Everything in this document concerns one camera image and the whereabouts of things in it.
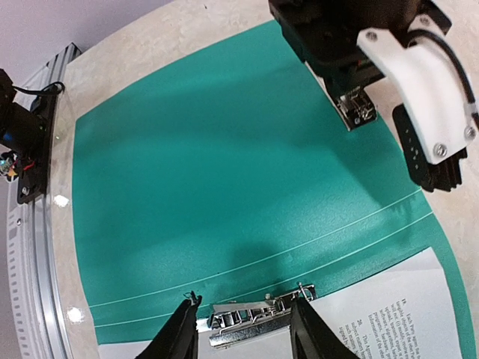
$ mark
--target screw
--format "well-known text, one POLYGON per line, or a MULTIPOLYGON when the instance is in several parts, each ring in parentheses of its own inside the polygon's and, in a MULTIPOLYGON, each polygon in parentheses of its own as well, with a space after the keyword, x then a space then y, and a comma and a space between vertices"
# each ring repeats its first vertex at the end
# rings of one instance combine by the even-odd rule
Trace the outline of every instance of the screw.
POLYGON ((369 40, 369 41, 377 41, 377 35, 374 31, 368 31, 366 33, 366 38, 369 40))
POLYGON ((434 146, 434 153, 438 157, 446 157, 448 154, 448 148, 444 144, 436 144, 434 146))
POLYGON ((476 137, 476 130, 474 129, 474 127, 466 127, 466 130, 464 131, 464 135, 466 136, 466 138, 468 140, 474 140, 475 137, 476 137))
POLYGON ((429 26, 430 22, 429 22, 429 19, 425 16, 421 17, 421 24, 424 25, 424 26, 429 26))

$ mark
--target metal clip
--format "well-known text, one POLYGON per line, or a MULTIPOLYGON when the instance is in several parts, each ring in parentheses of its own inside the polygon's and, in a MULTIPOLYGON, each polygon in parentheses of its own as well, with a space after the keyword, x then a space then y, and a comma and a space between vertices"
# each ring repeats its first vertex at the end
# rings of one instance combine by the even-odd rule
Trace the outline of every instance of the metal clip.
POLYGON ((317 298, 313 284, 303 286, 298 283, 298 287, 273 299, 266 295, 265 301, 214 304, 208 326, 219 332, 210 337, 211 346, 222 348, 287 327, 290 324, 291 306, 296 298, 302 296, 307 301, 317 298))

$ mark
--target white line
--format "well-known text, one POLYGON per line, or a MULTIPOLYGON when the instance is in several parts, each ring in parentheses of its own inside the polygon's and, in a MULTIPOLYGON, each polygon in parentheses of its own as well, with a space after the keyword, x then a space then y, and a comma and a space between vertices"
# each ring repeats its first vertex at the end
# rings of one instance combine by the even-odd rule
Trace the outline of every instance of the white line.
POLYGON ((419 193, 419 192, 421 192, 420 189, 418 189, 417 191, 414 191, 414 192, 411 193, 411 194, 408 194, 407 196, 405 196, 405 197, 403 197, 403 198, 401 198, 401 199, 399 199, 399 200, 396 200, 395 202, 393 202, 393 203, 391 203, 391 204, 389 204, 389 205, 387 205, 387 206, 385 206, 385 207, 383 207, 383 208, 381 208, 381 209, 378 209, 378 210, 375 211, 375 212, 370 213, 369 215, 366 215, 366 216, 363 217, 363 218, 357 219, 357 220, 355 220, 355 221, 353 221, 353 222, 351 222, 351 223, 349 223, 349 224, 346 224, 345 226, 342 226, 341 228, 338 228, 338 229, 336 229, 336 230, 333 230, 332 232, 323 234, 323 235, 321 235, 321 236, 319 236, 319 237, 317 237, 317 238, 314 238, 314 239, 311 239, 311 240, 306 241, 306 242, 304 242, 304 243, 301 243, 300 245, 296 245, 296 246, 294 246, 294 247, 292 247, 292 248, 286 249, 286 250, 284 250, 284 251, 278 252, 278 253, 273 254, 273 255, 271 255, 271 256, 268 256, 268 257, 264 257, 264 258, 262 258, 262 259, 260 259, 260 260, 256 260, 256 261, 254 261, 254 262, 245 264, 245 265, 243 265, 243 266, 239 266, 239 267, 236 267, 236 268, 233 268, 233 269, 229 269, 229 270, 227 270, 227 271, 223 271, 222 273, 213 274, 213 275, 210 275, 209 277, 203 277, 203 278, 201 278, 201 279, 193 280, 193 281, 188 282, 188 283, 178 284, 177 286, 172 286, 172 287, 170 287, 170 288, 157 290, 157 291, 155 291, 155 292, 150 292, 150 293, 135 295, 135 296, 133 296, 133 297, 123 298, 123 299, 117 299, 117 300, 115 300, 115 301, 107 301, 107 302, 105 302, 105 303, 93 304, 93 305, 90 306, 90 308, 96 308, 96 307, 102 307, 102 306, 104 306, 104 305, 121 303, 121 302, 123 302, 123 301, 131 301, 131 300, 133 300, 133 299, 143 298, 143 297, 147 297, 147 296, 149 296, 149 295, 155 295, 155 294, 167 292, 167 291, 169 291, 169 290, 178 289, 178 288, 181 288, 181 287, 184 287, 184 286, 191 286, 192 284, 196 284, 196 283, 202 282, 202 281, 204 281, 204 280, 213 279, 213 278, 216 278, 216 277, 220 277, 220 276, 222 276, 222 275, 225 275, 225 274, 232 273, 232 272, 234 272, 234 271, 239 271, 240 269, 248 268, 249 266, 254 266, 254 265, 258 264, 258 263, 261 263, 261 262, 270 260, 270 259, 272 259, 272 258, 281 256, 282 254, 285 254, 285 253, 290 252, 290 251, 294 251, 294 250, 296 250, 296 249, 298 249, 298 248, 301 248, 301 247, 303 247, 303 246, 305 246, 305 245, 309 245, 309 244, 311 244, 311 243, 313 243, 313 242, 315 242, 315 241, 318 241, 318 240, 323 239, 323 238, 325 238, 325 237, 327 237, 327 236, 330 236, 330 235, 332 235, 332 234, 335 234, 335 233, 337 233, 337 232, 340 232, 340 231, 342 231, 342 230, 344 230, 344 229, 346 229, 346 228, 348 228, 348 227, 353 226, 354 224, 357 224, 357 223, 359 223, 359 222, 361 222, 361 221, 363 221, 363 220, 365 220, 365 219, 368 219, 368 218, 372 217, 373 215, 377 215, 378 213, 384 211, 385 209, 390 208, 390 207, 392 207, 392 206, 394 206, 394 205, 396 205, 396 204, 398 204, 398 203, 400 203, 400 202, 406 200, 407 198, 414 196, 415 194, 417 194, 417 193, 419 193))
MULTIPOLYGON (((323 265, 321 265, 321 266, 318 266, 318 267, 316 267, 316 268, 314 268, 314 269, 312 269, 312 270, 310 270, 310 271, 305 271, 304 273, 301 273, 301 274, 299 274, 299 275, 295 275, 294 277, 291 277, 291 278, 282 280, 282 281, 277 282, 277 283, 274 283, 274 284, 270 284, 270 285, 268 285, 268 286, 264 286, 264 287, 259 288, 259 289, 252 290, 252 291, 247 292, 247 293, 243 293, 243 294, 241 294, 241 295, 235 295, 234 297, 230 297, 230 298, 227 298, 227 299, 223 299, 222 301, 219 301, 218 303, 222 303, 222 302, 224 302, 224 301, 232 301, 232 300, 234 300, 234 299, 236 299, 236 298, 244 297, 245 295, 250 295, 250 294, 257 293, 257 292, 262 292, 262 291, 264 291, 264 290, 266 290, 266 289, 268 289, 268 288, 270 288, 270 287, 272 287, 272 286, 277 286, 277 285, 279 285, 279 284, 283 284, 283 283, 289 282, 289 281, 291 281, 291 280, 298 279, 298 278, 302 277, 303 275, 307 275, 307 274, 310 274, 310 273, 312 273, 312 272, 314 272, 314 271, 318 271, 318 270, 320 270, 320 269, 323 269, 323 268, 325 268, 325 267, 327 267, 327 266, 330 266, 331 264, 334 264, 334 263, 339 262, 340 260, 344 260, 344 259, 347 258, 347 257, 351 257, 351 256, 353 256, 354 254, 357 254, 357 253, 359 253, 359 252, 361 252, 361 251, 363 251, 363 250, 365 250, 365 249, 368 249, 368 248, 370 248, 370 247, 373 247, 374 245, 379 244, 380 242, 384 241, 385 239, 391 238, 392 236, 398 234, 399 232, 405 230, 406 228, 409 228, 409 227, 413 226, 414 224, 416 224, 416 223, 422 221, 423 219, 429 217, 429 216, 432 215, 432 214, 433 214, 432 212, 429 212, 429 213, 427 213, 426 215, 422 216, 421 218, 416 219, 415 221, 411 222, 410 224, 407 224, 406 226, 400 228, 399 230, 395 230, 393 233, 390 233, 390 234, 388 234, 387 236, 382 237, 381 239, 378 239, 377 241, 375 241, 375 242, 373 242, 373 243, 370 243, 369 245, 364 246, 363 248, 359 248, 359 249, 357 249, 357 250, 355 250, 355 251, 353 251, 353 252, 351 252, 351 253, 345 254, 345 255, 343 255, 342 257, 339 257, 339 258, 337 258, 337 259, 335 259, 335 260, 332 260, 331 262, 328 262, 328 263, 326 263, 326 264, 323 264, 323 265)), ((202 308, 202 307, 208 307, 208 304, 201 305, 199 308, 202 308)), ((95 328, 103 328, 103 327, 111 327, 111 326, 114 326, 114 325, 122 325, 122 324, 129 324, 129 323, 135 323, 135 322, 143 322, 144 320, 162 318, 163 316, 170 316, 171 314, 173 314, 173 313, 161 314, 161 315, 159 315, 159 316, 149 316, 149 317, 147 317, 147 318, 128 320, 128 321, 125 321, 125 322, 118 322, 118 323, 111 323, 111 324, 103 324, 103 325, 95 325, 95 328)))

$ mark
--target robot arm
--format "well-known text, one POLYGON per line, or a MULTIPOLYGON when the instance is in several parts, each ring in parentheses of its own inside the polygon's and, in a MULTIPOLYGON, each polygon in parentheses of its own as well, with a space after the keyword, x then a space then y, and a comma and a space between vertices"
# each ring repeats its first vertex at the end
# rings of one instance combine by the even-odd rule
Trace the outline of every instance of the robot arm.
POLYGON ((412 180, 427 191, 462 183, 459 160, 479 115, 444 39, 451 21, 431 0, 269 0, 269 7, 348 130, 376 119, 364 88, 387 76, 403 100, 393 118, 412 180))

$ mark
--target white wall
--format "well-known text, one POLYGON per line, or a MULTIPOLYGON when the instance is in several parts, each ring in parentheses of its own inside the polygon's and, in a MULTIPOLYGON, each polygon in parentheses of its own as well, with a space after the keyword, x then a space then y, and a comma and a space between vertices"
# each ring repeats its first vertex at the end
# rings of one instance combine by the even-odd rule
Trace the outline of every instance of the white wall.
MULTIPOLYGON (((0 68, 22 85, 69 43, 85 51, 169 1, 1 0, 0 68)), ((0 357, 20 359, 7 280, 7 188, 0 178, 0 357)))

